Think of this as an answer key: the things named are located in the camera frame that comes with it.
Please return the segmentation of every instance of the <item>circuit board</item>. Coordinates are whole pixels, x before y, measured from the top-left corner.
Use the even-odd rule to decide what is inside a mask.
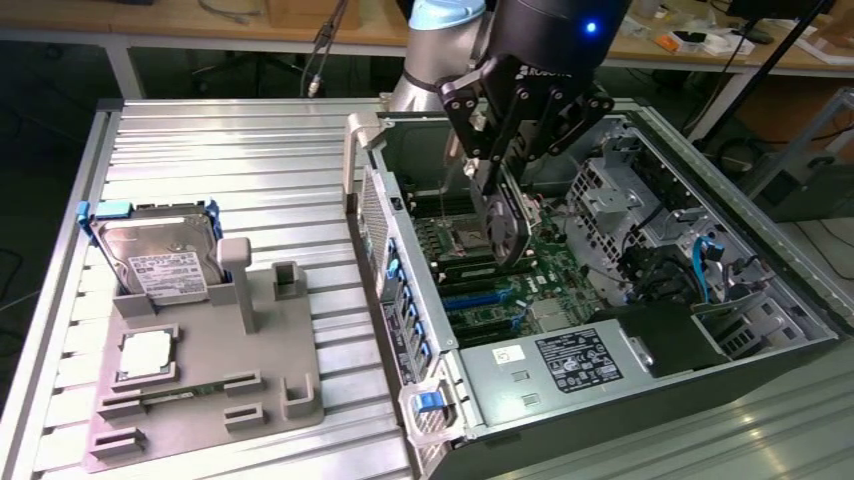
[[[561,238],[558,223],[544,218],[524,260],[514,269],[502,271],[477,215],[415,219],[419,242],[464,347],[549,331],[537,313],[537,307],[546,303],[561,317],[560,328],[581,325],[604,307]]]

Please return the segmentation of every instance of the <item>slotted metal surface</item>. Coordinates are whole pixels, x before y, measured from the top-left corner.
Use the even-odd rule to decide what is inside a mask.
[[[142,101],[114,115],[101,198],[174,203],[210,196],[225,235],[251,239],[251,269],[283,259],[306,269],[327,417],[309,429],[89,475],[79,462],[115,278],[83,244],[69,274],[74,296],[57,312],[62,349],[54,362],[46,358],[55,371],[42,374],[50,388],[34,403],[17,478],[410,477],[342,206],[345,120],[378,106],[374,100]]]

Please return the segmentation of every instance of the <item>hard drive label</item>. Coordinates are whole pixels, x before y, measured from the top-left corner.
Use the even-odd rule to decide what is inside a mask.
[[[573,393],[624,378],[597,330],[537,341],[558,389]]]
[[[207,291],[197,252],[131,257],[129,261],[146,295],[151,298]]]

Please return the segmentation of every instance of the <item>floor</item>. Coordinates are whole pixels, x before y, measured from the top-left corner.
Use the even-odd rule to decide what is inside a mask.
[[[99,98],[117,98],[119,89],[102,50],[85,46],[0,42],[6,72],[0,78],[0,407],[18,363],[38,292],[49,266],[61,218],[74,182],[89,127]],[[281,56],[294,61],[293,56]],[[151,98],[247,98],[255,96],[255,68],[211,76],[194,85],[194,68],[226,60],[225,52],[137,49],[134,61]],[[402,59],[331,57],[326,94],[377,96],[391,91]],[[682,89],[680,72],[602,68],[597,80],[616,97],[645,98],[676,124],[705,103],[718,79],[693,75]],[[269,69],[262,82],[266,97],[294,97],[299,78]],[[728,135],[744,134],[740,125]],[[17,258],[23,258],[21,268]]]

